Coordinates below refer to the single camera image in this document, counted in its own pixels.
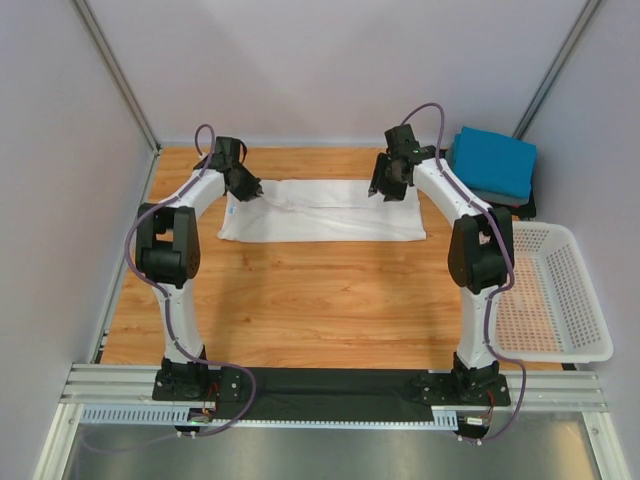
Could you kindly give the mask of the white t-shirt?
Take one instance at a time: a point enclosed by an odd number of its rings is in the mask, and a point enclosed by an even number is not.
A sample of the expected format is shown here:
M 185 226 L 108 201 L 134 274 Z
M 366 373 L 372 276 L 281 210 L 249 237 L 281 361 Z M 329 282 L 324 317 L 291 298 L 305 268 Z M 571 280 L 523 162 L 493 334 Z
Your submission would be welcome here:
M 227 199 L 218 237 L 242 243 L 410 242 L 427 238 L 416 189 L 401 201 L 367 180 L 264 180 L 248 202 Z

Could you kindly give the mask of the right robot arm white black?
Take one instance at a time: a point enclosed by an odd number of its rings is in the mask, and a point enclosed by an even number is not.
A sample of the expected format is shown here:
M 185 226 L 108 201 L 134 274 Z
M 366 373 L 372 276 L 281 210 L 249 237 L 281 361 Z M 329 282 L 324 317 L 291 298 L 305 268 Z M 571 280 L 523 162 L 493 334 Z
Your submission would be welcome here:
M 430 154 L 408 124 L 385 132 L 386 150 L 376 158 L 369 194 L 401 201 L 409 187 L 431 199 L 452 228 L 447 265 L 462 298 L 462 333 L 446 374 L 419 377 L 427 399 L 481 405 L 506 387 L 490 344 L 494 305 L 514 280 L 510 213 L 493 209 L 460 180 L 440 152 Z

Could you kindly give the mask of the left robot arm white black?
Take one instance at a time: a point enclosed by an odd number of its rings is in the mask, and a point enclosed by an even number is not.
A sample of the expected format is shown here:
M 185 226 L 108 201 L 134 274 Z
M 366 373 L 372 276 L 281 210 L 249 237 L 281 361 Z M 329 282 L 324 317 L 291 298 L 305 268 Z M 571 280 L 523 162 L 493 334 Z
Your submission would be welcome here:
M 261 180 L 245 166 L 246 144 L 234 137 L 219 137 L 191 176 L 158 203 L 144 203 L 127 234 L 126 261 L 131 271 L 150 285 L 165 330 L 164 362 L 220 368 L 224 362 L 206 358 L 195 319 L 193 280 L 201 264 L 198 220 L 218 199 L 229 195 L 250 202 L 263 194 Z

